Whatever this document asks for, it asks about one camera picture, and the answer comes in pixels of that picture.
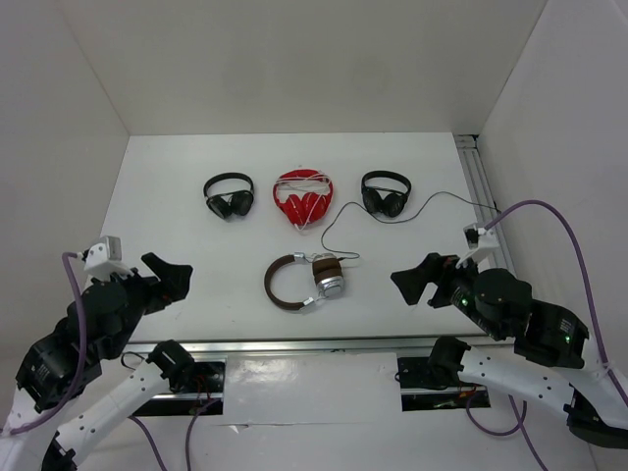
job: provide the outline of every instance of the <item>black headphones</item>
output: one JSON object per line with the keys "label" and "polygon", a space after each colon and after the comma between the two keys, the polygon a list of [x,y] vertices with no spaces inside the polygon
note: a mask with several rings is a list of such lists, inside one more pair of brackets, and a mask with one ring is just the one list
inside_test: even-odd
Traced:
{"label": "black headphones", "polygon": [[[209,196],[207,191],[209,187],[217,182],[223,180],[244,180],[251,185],[250,189],[240,189],[238,191],[231,191],[229,193],[220,193],[213,196]],[[239,174],[237,172],[230,172],[227,174],[220,174],[209,179],[203,187],[203,196],[205,196],[205,203],[207,207],[220,219],[227,219],[232,214],[238,214],[239,216],[246,216],[253,205],[253,180],[245,174]],[[225,201],[223,196],[230,196],[229,201]]]}
{"label": "black headphones", "polygon": [[[391,179],[397,182],[403,183],[407,190],[405,192],[398,191],[396,189],[382,188],[379,186],[367,186],[366,182],[371,179]],[[412,185],[410,180],[403,175],[396,174],[395,172],[388,172],[386,170],[376,170],[375,172],[369,172],[362,177],[362,201],[364,206],[370,214],[382,213],[389,218],[396,218],[408,200]],[[386,198],[382,199],[378,191],[387,191]]]}

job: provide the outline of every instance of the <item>brown headphones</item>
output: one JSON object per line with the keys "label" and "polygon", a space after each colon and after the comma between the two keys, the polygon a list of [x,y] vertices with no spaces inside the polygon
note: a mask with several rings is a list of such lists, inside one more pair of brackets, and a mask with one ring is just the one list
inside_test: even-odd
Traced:
{"label": "brown headphones", "polygon": [[314,255],[311,261],[308,260],[308,257],[306,257],[304,253],[284,255],[275,260],[271,266],[268,267],[268,270],[266,270],[266,275],[264,275],[264,289],[266,290],[266,294],[278,307],[286,311],[300,311],[316,300],[313,297],[308,297],[300,302],[286,302],[281,301],[271,291],[271,281],[279,269],[296,261],[312,264],[312,275],[314,275],[314,283],[316,283],[316,288],[318,289],[319,299],[335,296],[344,288],[344,277],[342,276],[342,267],[340,266],[341,259],[336,258],[336,255],[331,253]]}

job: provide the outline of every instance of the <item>headphones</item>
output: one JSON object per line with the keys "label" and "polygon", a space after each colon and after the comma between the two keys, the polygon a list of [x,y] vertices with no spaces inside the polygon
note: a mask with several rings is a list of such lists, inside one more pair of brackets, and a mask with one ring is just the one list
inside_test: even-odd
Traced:
{"label": "headphones", "polygon": [[[223,180],[244,180],[250,184],[250,189],[241,189],[238,191],[231,191],[229,193],[215,194],[209,196],[207,191],[209,187],[217,182]],[[230,172],[227,174],[220,174],[216,177],[209,179],[203,187],[203,196],[205,196],[205,204],[207,207],[220,219],[227,219],[232,214],[239,216],[246,216],[253,205],[253,180],[245,174],[239,174],[237,172]],[[225,201],[224,196],[230,196],[229,201]]]}
{"label": "headphones", "polygon": [[286,302],[281,301],[271,291],[271,281],[277,271],[296,261],[312,264],[312,275],[314,276],[314,283],[318,289],[318,299],[325,299],[340,294],[344,288],[344,277],[342,276],[342,267],[340,266],[341,259],[336,258],[336,255],[331,253],[314,255],[312,261],[308,260],[308,257],[301,252],[284,255],[275,260],[271,266],[268,267],[268,270],[266,270],[266,275],[264,275],[264,289],[270,300],[273,301],[276,306],[286,311],[300,311],[316,300],[313,297],[308,297],[300,302]]}
{"label": "headphones", "polygon": [[[367,186],[366,182],[371,179],[391,179],[397,182],[403,183],[407,190],[405,192],[398,191],[396,189],[381,188],[379,186]],[[395,172],[388,172],[386,170],[376,170],[375,172],[369,172],[362,177],[362,201],[364,206],[370,214],[382,213],[389,218],[396,218],[408,200],[412,184],[410,180],[403,175],[396,174]],[[386,198],[382,199],[378,191],[387,191],[389,194]]]}
{"label": "headphones", "polygon": [[[291,183],[324,183],[325,189],[307,191],[302,197],[297,194],[288,196],[285,202],[277,195],[280,186],[287,186],[296,191],[304,189],[294,187]],[[281,175],[273,186],[273,199],[279,209],[288,217],[288,220],[302,231],[309,223],[314,223],[325,216],[334,196],[334,185],[330,178],[316,170],[293,170]]]}

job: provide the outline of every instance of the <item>ear cushion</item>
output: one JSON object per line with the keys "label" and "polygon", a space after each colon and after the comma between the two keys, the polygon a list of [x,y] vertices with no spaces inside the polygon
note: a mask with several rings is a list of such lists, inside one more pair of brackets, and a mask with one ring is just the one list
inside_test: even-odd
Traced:
{"label": "ear cushion", "polygon": [[376,189],[363,188],[362,201],[364,201],[364,207],[370,214],[379,213],[382,208],[382,196]]}
{"label": "ear cushion", "polygon": [[309,219],[310,223],[314,223],[325,216],[328,205],[326,195],[320,195],[312,192],[305,193],[302,201],[305,220],[307,220],[307,216],[310,215],[310,211],[312,212]]}
{"label": "ear cushion", "polygon": [[232,215],[232,208],[222,196],[212,196],[207,200],[207,207],[221,219],[227,219]]}
{"label": "ear cushion", "polygon": [[382,206],[383,213],[389,218],[396,218],[405,206],[405,199],[400,194],[391,193],[384,198],[384,204]]}
{"label": "ear cushion", "polygon": [[232,211],[239,216],[246,216],[253,205],[253,194],[250,191],[238,191],[231,200]]}
{"label": "ear cushion", "polygon": [[288,220],[293,224],[303,226],[307,214],[303,209],[303,203],[296,194],[291,194],[284,204],[282,204],[282,211],[288,216]]}

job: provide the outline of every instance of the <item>red headphones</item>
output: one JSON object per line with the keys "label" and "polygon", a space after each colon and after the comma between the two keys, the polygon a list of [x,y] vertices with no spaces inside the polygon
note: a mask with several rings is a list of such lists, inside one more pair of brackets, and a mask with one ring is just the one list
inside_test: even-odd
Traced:
{"label": "red headphones", "polygon": [[[298,182],[323,182],[329,187],[327,194],[307,192],[303,197],[297,194],[288,196],[285,202],[281,202],[277,196],[280,184],[290,181]],[[277,207],[284,211],[291,223],[297,228],[304,228],[309,223],[314,223],[325,216],[334,196],[334,186],[330,178],[317,170],[300,169],[281,175],[273,186],[273,199]]]}

